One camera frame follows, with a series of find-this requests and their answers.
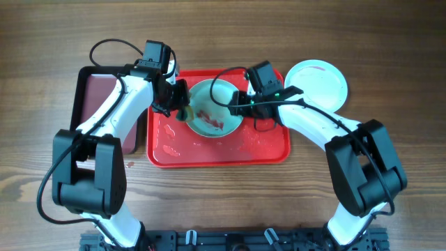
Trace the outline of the green yellow sponge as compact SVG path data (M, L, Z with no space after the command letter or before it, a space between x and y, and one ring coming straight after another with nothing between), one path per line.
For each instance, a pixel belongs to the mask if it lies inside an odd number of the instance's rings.
M194 120L194 111L190 105L184 106L178 110L176 120L188 123Z

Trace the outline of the light blue plate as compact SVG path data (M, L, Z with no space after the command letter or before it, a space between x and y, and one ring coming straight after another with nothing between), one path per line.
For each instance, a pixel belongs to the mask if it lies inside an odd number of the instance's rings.
M190 107L193 119L187 125L204 137L224 137L243 122L242 116L231 115L228 108L219 106L210 98L212 79L205 79L190 89Z

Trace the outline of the white plate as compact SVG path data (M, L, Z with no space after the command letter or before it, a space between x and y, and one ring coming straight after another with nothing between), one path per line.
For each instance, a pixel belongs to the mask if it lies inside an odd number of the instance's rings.
M286 74L284 84L285 87L298 87L316 104L331 112L341 109L348 100L346 78L326 61L309 59L297 63Z

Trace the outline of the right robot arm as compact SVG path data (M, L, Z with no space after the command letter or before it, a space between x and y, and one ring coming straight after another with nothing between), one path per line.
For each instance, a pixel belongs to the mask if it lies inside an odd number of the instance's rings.
M379 215L394 215L394 198L408 183L381 122L345 119L295 87L268 95L236 91L229 111L253 119L274 119L324 150L339 205L322 229L321 248L348 250L361 241L377 246L367 237L368 227Z

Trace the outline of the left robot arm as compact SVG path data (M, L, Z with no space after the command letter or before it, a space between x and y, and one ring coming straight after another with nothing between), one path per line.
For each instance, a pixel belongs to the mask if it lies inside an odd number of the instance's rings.
M137 66L117 74L98 110L76 130L53 140L52 199L76 220L91 222L117 250L148 250L145 226L124 203L127 179L122 143L140 114L153 106L165 116L189 103L187 82Z

